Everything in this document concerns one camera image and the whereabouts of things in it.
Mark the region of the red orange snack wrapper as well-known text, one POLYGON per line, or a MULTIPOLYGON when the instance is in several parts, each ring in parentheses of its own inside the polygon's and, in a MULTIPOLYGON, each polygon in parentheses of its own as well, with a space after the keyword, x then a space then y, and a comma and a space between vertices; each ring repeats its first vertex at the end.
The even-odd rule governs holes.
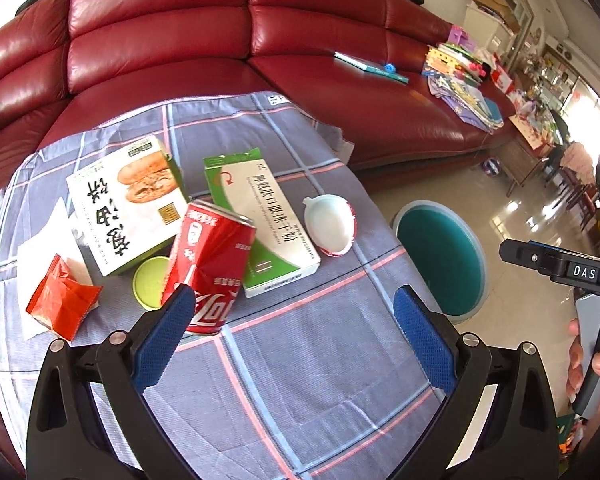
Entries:
POLYGON ((102 286, 79 283, 65 260, 54 255, 26 312, 59 337, 73 341, 87 313, 96 306, 101 291, 102 286))

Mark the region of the white green-label bottle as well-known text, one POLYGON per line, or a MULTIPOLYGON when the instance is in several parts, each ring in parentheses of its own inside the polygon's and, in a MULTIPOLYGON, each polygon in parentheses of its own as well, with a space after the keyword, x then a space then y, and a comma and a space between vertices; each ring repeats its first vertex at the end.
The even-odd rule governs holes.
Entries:
POLYGON ((168 257, 155 256, 145 260, 136 269, 132 279, 132 292, 135 300, 145 310, 152 311, 161 308, 168 267, 168 257))

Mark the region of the white tissue paper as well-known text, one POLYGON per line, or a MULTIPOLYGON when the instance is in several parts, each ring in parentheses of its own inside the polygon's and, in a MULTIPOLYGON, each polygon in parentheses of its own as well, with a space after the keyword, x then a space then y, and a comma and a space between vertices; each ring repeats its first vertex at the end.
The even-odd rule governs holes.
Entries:
POLYGON ((54 255, 68 264, 74 278, 81 284, 95 285, 79 250, 68 219, 65 201, 56 202, 50 218, 41 231, 18 247, 17 297, 23 314, 24 333, 28 339, 49 330, 26 312, 26 307, 38 283, 45 275, 54 255))

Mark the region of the red cola can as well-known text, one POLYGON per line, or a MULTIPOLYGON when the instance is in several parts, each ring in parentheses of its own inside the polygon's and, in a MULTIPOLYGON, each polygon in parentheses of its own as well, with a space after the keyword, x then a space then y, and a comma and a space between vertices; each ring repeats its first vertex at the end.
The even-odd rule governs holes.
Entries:
POLYGON ((255 238, 256 226, 242 214, 204 200, 188 204, 171 248, 161 301, 167 302, 178 285, 193 289, 189 332, 219 333, 242 286, 255 238))

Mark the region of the white burger food box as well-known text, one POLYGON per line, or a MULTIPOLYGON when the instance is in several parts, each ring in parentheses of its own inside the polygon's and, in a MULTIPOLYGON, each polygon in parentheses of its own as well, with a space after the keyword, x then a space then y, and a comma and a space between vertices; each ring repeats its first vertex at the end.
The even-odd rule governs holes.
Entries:
POLYGON ((102 276, 134 266, 180 232, 187 200, 156 136, 143 136, 67 178, 76 220, 102 276))

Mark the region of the white red plastic bowl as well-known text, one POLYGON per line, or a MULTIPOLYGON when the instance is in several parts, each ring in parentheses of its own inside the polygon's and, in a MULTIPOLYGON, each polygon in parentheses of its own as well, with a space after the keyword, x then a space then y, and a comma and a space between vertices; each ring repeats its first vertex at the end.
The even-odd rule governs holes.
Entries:
POLYGON ((356 235, 355 211, 334 194, 306 197, 304 223, 313 244, 326 256, 340 257, 352 247, 356 235))

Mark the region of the green white medicine box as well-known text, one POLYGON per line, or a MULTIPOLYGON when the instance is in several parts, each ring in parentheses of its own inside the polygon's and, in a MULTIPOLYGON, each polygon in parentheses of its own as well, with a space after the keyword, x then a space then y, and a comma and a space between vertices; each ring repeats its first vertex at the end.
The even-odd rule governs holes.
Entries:
POLYGON ((242 280, 248 298, 317 271, 321 258, 257 148, 205 158, 204 175, 213 203, 256 228, 242 280))

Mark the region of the teal plastic trash bucket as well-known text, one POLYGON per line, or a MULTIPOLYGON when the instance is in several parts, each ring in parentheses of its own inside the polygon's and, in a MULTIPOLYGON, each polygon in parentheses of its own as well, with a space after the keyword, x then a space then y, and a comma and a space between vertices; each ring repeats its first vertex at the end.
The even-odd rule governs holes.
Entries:
POLYGON ((488 296, 488 266, 468 224, 447 206, 413 200, 394 216, 392 228, 442 313, 454 324, 472 318, 488 296))

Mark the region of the wooden side table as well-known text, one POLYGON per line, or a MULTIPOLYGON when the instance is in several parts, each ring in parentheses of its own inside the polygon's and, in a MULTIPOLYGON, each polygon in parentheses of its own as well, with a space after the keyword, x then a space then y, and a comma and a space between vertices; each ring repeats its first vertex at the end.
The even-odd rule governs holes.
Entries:
POLYGON ((515 136, 491 151, 508 177, 507 197, 512 195, 515 188, 522 188, 541 169, 543 160, 553 147, 552 142, 547 141, 528 119, 513 115, 508 121, 515 128, 515 136))

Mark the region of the small blue white ball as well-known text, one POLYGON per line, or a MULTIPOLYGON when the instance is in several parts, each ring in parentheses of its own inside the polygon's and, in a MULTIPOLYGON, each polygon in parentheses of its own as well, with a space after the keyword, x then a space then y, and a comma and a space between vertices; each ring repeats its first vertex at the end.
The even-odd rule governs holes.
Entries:
POLYGON ((484 162, 482 162, 481 169, 489 177, 497 177, 502 172, 500 163, 494 157, 489 157, 484 162))

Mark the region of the purple plaid tablecloth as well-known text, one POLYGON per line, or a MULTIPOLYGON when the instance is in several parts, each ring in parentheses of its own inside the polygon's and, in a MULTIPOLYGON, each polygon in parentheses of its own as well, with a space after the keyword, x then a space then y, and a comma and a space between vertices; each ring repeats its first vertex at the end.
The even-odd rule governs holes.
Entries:
POLYGON ((392 313, 402 285, 434 297, 360 181, 312 120, 272 92, 149 105, 68 136, 9 170, 0 191, 0 413, 18 455, 52 335, 17 300, 17 250, 68 202, 66 180, 141 136, 158 136, 190 197, 204 160, 258 148, 295 211, 335 194, 356 214, 352 249, 308 278, 239 298, 219 335, 181 341, 146 400, 206 479, 383 479, 438 408, 392 313))

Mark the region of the pile of colourful papers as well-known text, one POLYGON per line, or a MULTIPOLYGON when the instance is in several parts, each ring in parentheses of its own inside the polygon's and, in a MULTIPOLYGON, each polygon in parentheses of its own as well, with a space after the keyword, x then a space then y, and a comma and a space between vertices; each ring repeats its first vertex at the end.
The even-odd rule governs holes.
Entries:
POLYGON ((504 126, 504 118, 481 87, 491 79, 494 56, 477 47, 468 33, 452 25, 448 39, 430 46, 422 66, 429 92, 445 102, 462 122, 487 133, 504 126))

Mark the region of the teal book on sofa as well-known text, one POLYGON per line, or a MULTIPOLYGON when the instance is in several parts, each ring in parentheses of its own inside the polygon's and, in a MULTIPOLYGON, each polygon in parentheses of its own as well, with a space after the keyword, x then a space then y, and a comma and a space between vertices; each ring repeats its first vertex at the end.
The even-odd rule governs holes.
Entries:
POLYGON ((341 52, 335 52, 334 58, 341 62, 345 62, 364 73, 399 81, 401 84, 408 84, 410 82, 407 77, 400 75, 392 64, 380 65, 341 52))

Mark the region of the cardboard box on cabinet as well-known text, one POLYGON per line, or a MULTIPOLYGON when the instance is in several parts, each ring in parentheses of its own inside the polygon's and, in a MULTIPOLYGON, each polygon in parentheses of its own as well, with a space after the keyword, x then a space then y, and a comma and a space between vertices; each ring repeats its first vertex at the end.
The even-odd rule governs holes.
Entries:
POLYGON ((520 25, 516 16, 506 0, 472 0, 478 6, 489 9, 499 16, 507 27, 516 34, 520 31, 520 25))

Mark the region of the red leather sofa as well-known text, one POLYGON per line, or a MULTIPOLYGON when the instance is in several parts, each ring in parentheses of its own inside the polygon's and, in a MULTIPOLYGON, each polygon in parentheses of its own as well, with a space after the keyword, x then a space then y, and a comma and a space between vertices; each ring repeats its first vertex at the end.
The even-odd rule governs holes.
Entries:
POLYGON ((515 130, 465 124, 429 93, 422 66, 450 29, 410 0, 33 0, 0 28, 0 189, 29 155, 135 107, 257 90, 339 127, 368 188, 476 164, 515 130))

